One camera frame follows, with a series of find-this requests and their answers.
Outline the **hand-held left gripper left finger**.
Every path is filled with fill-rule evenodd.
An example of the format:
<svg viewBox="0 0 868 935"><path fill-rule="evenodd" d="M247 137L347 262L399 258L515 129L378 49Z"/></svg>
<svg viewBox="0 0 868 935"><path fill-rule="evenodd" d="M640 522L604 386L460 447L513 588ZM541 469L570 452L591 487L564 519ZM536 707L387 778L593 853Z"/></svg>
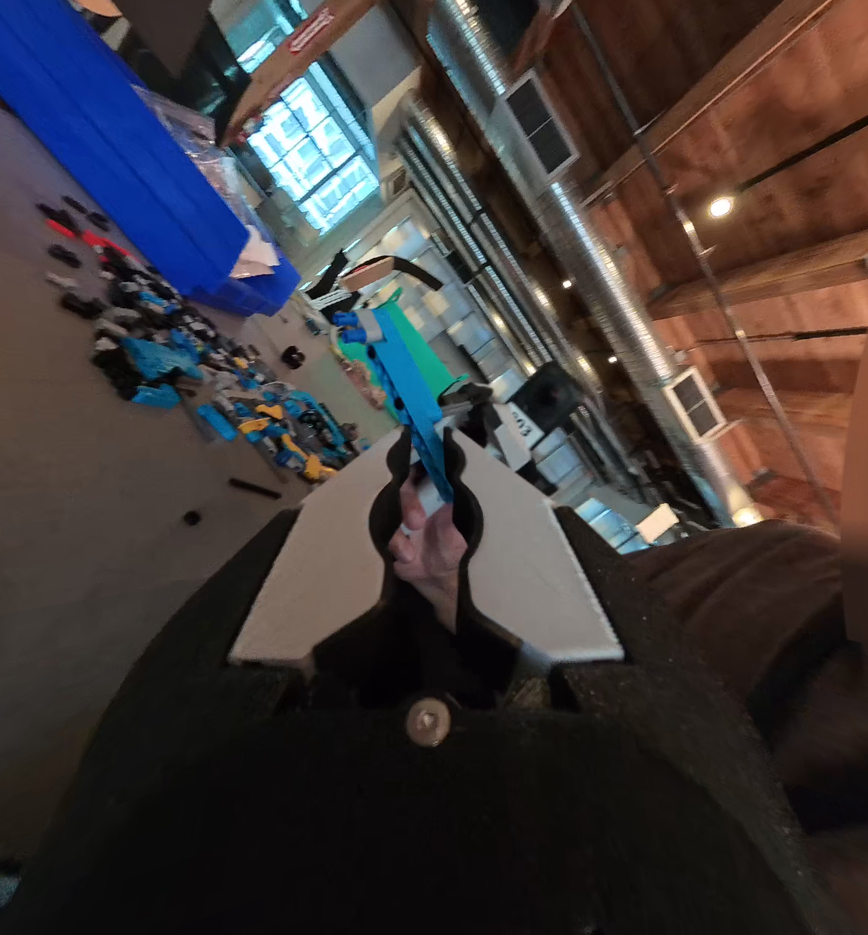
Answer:
<svg viewBox="0 0 868 935"><path fill-rule="evenodd" d="M409 450L394 430L302 503L230 649L231 664L310 668L314 652L380 602L384 559L370 514L393 481L388 459Z"/></svg>

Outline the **blue plastic bin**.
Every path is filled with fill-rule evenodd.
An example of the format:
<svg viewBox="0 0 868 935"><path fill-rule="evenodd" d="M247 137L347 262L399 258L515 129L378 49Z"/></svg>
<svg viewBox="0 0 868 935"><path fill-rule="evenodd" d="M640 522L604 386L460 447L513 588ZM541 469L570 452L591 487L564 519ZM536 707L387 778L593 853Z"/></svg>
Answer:
<svg viewBox="0 0 868 935"><path fill-rule="evenodd" d="M70 3L0 1L0 97L183 295L246 317L286 305L295 268L231 276L248 229Z"/></svg>

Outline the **person's brown clothing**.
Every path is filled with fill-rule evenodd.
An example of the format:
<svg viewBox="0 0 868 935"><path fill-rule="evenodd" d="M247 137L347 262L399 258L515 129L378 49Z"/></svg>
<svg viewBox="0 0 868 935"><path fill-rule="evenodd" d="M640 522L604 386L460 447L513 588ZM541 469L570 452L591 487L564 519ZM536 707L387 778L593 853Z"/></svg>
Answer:
<svg viewBox="0 0 868 935"><path fill-rule="evenodd" d="M868 649L846 632L837 539L765 521L628 562L747 710L811 859L868 933Z"/></svg>

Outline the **paned window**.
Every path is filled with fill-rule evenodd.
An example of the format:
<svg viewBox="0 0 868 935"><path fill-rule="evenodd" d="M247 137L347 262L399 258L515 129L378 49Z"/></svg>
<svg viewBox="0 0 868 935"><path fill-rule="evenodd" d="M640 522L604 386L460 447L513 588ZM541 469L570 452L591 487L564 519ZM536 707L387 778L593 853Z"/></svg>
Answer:
<svg viewBox="0 0 868 935"><path fill-rule="evenodd" d="M264 112L249 144L319 236L380 193L378 160L355 100L312 64Z"/></svg>

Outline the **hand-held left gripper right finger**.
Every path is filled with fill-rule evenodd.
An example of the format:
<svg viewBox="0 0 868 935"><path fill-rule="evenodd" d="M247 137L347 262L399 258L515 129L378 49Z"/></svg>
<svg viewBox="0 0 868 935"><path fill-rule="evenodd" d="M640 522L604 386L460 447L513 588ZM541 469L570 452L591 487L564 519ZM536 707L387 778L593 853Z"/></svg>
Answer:
<svg viewBox="0 0 868 935"><path fill-rule="evenodd" d="M485 667L622 662L620 643L552 501L462 432L444 456L465 541L456 636Z"/></svg>

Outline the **black monitor panel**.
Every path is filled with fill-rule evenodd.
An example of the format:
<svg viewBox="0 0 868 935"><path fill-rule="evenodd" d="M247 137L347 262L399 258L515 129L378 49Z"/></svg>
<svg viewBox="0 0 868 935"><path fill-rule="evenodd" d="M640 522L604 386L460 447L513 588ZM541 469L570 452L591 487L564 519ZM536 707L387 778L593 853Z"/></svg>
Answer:
<svg viewBox="0 0 868 935"><path fill-rule="evenodd" d="M173 77L184 65L206 23L210 1L113 1L151 54Z"/></svg>

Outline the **brown and black chair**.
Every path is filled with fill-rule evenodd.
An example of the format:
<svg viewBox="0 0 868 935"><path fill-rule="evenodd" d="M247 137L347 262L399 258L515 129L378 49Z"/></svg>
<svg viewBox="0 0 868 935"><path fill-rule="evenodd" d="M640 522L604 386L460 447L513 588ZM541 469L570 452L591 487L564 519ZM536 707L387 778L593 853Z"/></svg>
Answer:
<svg viewBox="0 0 868 935"><path fill-rule="evenodd" d="M350 265L345 252L339 251L303 294L314 308L323 309L359 294L365 287L394 273L404 274L435 292L443 287L443 281L437 276L404 258L384 254Z"/></svg>

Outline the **brown post with red label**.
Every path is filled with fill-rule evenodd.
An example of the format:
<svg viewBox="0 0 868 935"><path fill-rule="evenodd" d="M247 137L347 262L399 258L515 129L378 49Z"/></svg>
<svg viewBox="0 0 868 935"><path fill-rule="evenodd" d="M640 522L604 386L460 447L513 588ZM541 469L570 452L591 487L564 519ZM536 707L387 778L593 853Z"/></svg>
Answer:
<svg viewBox="0 0 868 935"><path fill-rule="evenodd" d="M326 1L284 39L250 78L227 119L217 122L216 146L228 147L260 119L311 64L377 6L376 1Z"/></svg>

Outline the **pile of small building bricks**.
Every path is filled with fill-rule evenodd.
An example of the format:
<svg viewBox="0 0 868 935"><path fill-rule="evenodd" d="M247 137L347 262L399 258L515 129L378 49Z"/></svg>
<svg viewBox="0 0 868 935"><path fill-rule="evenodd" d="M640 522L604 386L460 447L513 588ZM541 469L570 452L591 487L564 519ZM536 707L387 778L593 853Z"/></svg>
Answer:
<svg viewBox="0 0 868 935"><path fill-rule="evenodd" d="M313 395L280 380L252 345L241 345L190 304L152 265L106 238L109 220L65 195L35 207L60 240L93 253L103 297L47 273L59 305L92 324L90 360L124 401L169 411L185 406L209 440L243 438L276 469L320 485L353 461L360 433Z"/></svg>

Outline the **silver ventilation duct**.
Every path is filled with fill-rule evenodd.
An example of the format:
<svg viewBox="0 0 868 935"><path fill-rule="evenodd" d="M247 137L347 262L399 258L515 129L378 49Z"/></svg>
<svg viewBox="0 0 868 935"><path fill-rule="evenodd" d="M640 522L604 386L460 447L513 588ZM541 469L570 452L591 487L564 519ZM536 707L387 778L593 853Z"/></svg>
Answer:
<svg viewBox="0 0 868 935"><path fill-rule="evenodd" d="M503 170L535 218L617 361L642 396L697 492L725 526L753 508L717 439L691 440L662 394L682 368L656 333L638 292L582 204L573 166L551 182L541 179L502 104L513 77L473 2L423 2L427 43L485 135Z"/></svg>

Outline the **grey desk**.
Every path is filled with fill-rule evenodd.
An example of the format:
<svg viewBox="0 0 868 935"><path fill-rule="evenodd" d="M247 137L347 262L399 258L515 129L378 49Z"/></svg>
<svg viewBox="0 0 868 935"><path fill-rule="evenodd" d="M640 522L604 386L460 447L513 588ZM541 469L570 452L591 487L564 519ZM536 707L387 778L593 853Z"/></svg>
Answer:
<svg viewBox="0 0 868 935"><path fill-rule="evenodd" d="M92 201L0 108L0 862L37 848L134 660L213 572L311 485L246 442L208 441L182 406L123 401L89 321L45 276L71 270L35 205ZM229 487L230 477L282 499ZM188 510L203 520L189 527Z"/></svg>

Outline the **teal plastic panel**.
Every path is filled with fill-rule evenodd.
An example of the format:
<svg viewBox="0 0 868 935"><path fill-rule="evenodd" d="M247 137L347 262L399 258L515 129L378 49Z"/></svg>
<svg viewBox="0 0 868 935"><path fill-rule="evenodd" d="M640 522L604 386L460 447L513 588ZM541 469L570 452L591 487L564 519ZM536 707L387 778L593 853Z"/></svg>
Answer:
<svg viewBox="0 0 868 935"><path fill-rule="evenodd" d="M458 380L467 375L461 373L455 377L446 364L438 357L435 350L430 347L422 332L415 328L416 323L424 324L422 319L411 314L405 316L400 308L399 299L403 288L396 284L388 284L379 292L363 300L360 294L348 296L345 300L335 303L324 310L327 320L334 327L332 343L334 354L340 359L343 366L355 384L360 387L377 409L385 409L394 414L393 393L385 390L381 378L378 376L369 356L369 347L360 344L344 344L337 337L333 316L336 312L372 310L379 318L379 311L387 315L387 321L392 326L401 343L404 345L406 355L423 377L430 393L438 398L440 394L449 389Z"/></svg>

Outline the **person's right hand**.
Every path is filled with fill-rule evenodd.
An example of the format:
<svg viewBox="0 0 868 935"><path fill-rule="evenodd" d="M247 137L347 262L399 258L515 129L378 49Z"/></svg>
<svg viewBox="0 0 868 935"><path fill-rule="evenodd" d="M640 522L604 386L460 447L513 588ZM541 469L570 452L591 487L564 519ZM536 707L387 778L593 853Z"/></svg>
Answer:
<svg viewBox="0 0 868 935"><path fill-rule="evenodd" d="M437 508L428 509L437 492L424 465L412 465L399 491L401 522L389 552L396 576L413 586L431 605L440 625L455 635L467 543L454 522L453 504L440 501Z"/></svg>

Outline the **clear plastic bags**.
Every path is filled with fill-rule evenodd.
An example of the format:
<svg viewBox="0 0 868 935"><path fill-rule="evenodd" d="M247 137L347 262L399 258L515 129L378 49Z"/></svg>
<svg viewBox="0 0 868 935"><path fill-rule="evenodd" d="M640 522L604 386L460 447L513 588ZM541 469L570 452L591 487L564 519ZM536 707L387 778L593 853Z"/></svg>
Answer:
<svg viewBox="0 0 868 935"><path fill-rule="evenodd" d="M248 238L230 276L243 279L272 273L281 259L274 236L255 210L262 198L245 179L236 158L215 145L212 118L139 85L132 89L245 227Z"/></svg>

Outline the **long blue perforated beam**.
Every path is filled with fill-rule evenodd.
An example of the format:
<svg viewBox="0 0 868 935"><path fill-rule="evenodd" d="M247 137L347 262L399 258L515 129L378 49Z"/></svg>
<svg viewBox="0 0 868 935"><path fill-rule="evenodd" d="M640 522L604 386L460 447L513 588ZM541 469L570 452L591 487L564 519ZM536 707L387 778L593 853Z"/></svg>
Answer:
<svg viewBox="0 0 868 935"><path fill-rule="evenodd" d="M393 393L396 416L408 430L412 450L437 488L440 500L452 503L453 490L447 477L442 430L439 428L442 410L386 319L387 315L380 310L379 321L385 341L369 347L370 360L383 388Z"/></svg>

